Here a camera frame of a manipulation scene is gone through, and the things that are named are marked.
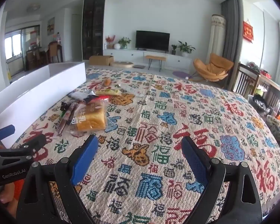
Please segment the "person's left hand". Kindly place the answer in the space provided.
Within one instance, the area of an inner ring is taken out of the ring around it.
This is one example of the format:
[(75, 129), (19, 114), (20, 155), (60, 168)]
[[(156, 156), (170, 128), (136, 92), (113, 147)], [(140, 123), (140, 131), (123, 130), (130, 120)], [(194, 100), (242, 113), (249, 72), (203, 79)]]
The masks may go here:
[(15, 184), (8, 183), (4, 186), (3, 190), (0, 192), (0, 201), (3, 204), (7, 204), (6, 210), (11, 216), (16, 218), (16, 211), (18, 207), (18, 200), (14, 197)]

